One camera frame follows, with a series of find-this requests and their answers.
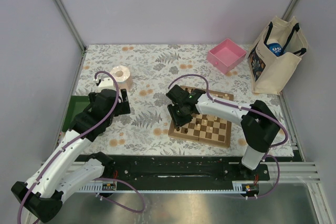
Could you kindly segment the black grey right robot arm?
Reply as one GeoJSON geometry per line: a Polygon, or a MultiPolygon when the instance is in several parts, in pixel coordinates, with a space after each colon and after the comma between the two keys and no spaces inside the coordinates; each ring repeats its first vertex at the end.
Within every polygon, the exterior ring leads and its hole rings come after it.
{"type": "Polygon", "coordinates": [[[240,126],[247,142],[239,166],[240,176],[250,180],[257,175],[257,166],[280,130],[279,121],[264,102],[257,100],[243,106],[211,96],[201,89],[187,91],[178,85],[174,85],[166,96],[172,102],[167,108],[176,130],[190,123],[194,114],[214,116],[240,126]]]}

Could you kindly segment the peach toilet paper roll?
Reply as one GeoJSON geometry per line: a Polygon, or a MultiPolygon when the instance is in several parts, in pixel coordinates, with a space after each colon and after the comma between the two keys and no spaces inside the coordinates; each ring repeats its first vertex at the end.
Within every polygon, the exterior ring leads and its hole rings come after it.
{"type": "Polygon", "coordinates": [[[126,66],[116,66],[110,71],[120,89],[130,90],[133,85],[131,72],[126,66]]]}

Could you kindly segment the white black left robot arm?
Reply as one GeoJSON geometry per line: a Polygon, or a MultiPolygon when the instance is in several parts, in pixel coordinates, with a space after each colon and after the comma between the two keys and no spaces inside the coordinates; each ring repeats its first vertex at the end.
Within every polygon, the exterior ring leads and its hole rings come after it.
{"type": "Polygon", "coordinates": [[[112,124],[115,116],[130,113],[126,89],[104,89],[88,95],[90,103],[74,116],[60,144],[43,166],[25,182],[16,182],[11,191],[39,221],[51,221],[63,203],[78,189],[96,178],[109,179],[116,174],[114,160],[103,152],[91,154],[76,172],[68,168],[85,148],[112,124]]]}

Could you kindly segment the wooden chess board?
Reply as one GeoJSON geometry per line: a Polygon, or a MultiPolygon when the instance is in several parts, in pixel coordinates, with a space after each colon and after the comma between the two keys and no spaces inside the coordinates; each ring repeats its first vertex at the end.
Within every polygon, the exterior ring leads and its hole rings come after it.
{"type": "MultiPolygon", "coordinates": [[[[191,90],[196,89],[187,86],[180,86],[182,89],[191,90]]],[[[207,99],[208,96],[212,96],[215,99],[224,99],[233,101],[234,96],[232,94],[210,91],[206,92],[200,98],[207,99]]],[[[193,114],[193,119],[190,123],[181,127],[174,127],[173,122],[169,129],[168,135],[170,137],[180,138],[183,140],[189,140],[194,142],[200,142],[203,144],[210,144],[219,147],[230,147],[230,136],[232,123],[224,118],[220,118],[215,115],[202,114],[200,109],[197,108],[200,114],[193,114]]]]}

